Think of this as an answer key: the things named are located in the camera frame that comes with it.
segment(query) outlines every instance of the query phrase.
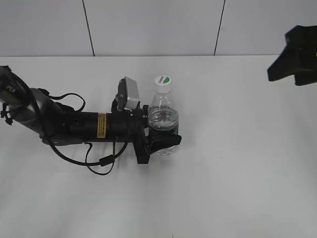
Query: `plastic water bottle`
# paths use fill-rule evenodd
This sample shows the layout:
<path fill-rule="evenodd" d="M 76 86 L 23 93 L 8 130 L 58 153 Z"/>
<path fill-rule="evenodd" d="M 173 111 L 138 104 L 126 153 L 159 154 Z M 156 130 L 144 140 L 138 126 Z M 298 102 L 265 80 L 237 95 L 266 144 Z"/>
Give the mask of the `plastic water bottle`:
<path fill-rule="evenodd" d="M 172 80 L 168 76 L 154 79 L 156 92 L 148 110 L 149 127 L 161 133 L 178 134 L 178 112 L 172 94 Z M 160 155 L 169 155 L 175 146 L 159 150 Z"/>

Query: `bottle cap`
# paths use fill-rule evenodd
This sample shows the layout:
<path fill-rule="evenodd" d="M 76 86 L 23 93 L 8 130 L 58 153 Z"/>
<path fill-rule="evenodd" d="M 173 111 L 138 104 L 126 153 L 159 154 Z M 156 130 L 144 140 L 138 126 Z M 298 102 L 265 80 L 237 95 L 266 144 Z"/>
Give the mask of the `bottle cap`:
<path fill-rule="evenodd" d="M 158 93 L 168 93 L 172 90 L 172 79 L 168 76 L 158 76 L 154 79 L 154 83 Z"/>

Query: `white table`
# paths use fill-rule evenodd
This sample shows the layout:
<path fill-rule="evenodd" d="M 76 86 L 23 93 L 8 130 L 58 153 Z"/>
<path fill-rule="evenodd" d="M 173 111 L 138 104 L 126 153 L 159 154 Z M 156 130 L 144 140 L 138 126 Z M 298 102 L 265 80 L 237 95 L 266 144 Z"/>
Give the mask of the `white table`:
<path fill-rule="evenodd" d="M 30 87 L 76 92 L 92 112 L 110 111 L 124 76 L 148 104 L 153 79 L 169 75 L 183 137 L 170 158 L 148 165 L 137 164 L 130 145 L 100 177 L 1 120 L 0 237 L 317 237 L 317 84 L 268 82 L 275 59 L 0 58 Z M 61 151 L 83 160 L 86 149 Z M 111 144 L 95 144 L 90 160 L 110 152 Z"/>

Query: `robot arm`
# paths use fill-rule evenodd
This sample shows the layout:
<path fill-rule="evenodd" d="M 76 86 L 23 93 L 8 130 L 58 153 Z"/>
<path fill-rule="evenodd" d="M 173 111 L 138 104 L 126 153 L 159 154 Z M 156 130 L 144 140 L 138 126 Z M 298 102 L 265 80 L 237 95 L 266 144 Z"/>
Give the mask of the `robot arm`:
<path fill-rule="evenodd" d="M 317 82 L 317 26 L 296 26 L 285 38 L 285 49 L 267 70 L 269 81 L 293 74 L 297 86 Z"/>
<path fill-rule="evenodd" d="M 12 124 L 14 120 L 38 133 L 43 143 L 48 144 L 60 157 L 71 163 L 105 166 L 113 163 L 116 157 L 111 155 L 101 158 L 99 162 L 83 163 L 64 156 L 56 146 L 88 142 L 125 142 L 126 147 L 127 143 L 131 142 L 138 163 L 147 164 L 152 153 L 180 144 L 179 135 L 158 134 L 150 129 L 149 135 L 145 136 L 148 106 L 140 108 L 137 83 L 128 77 L 120 80 L 111 113 L 82 112 L 85 101 L 77 111 L 53 101 L 67 95 L 77 94 L 52 97 L 45 89 L 30 89 L 8 66 L 0 66 L 0 102 L 3 105 L 1 117 L 5 118 L 8 124 Z"/>

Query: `sticker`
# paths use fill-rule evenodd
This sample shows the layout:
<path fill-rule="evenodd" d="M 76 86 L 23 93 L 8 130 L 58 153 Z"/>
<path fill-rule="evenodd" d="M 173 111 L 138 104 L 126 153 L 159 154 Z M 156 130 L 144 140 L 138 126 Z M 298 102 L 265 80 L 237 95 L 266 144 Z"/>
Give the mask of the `sticker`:
<path fill-rule="evenodd" d="M 164 79 L 163 83 L 168 83 L 169 82 L 169 77 L 166 77 L 166 79 Z"/>
<path fill-rule="evenodd" d="M 106 114 L 98 113 L 97 138 L 104 139 L 106 137 Z"/>

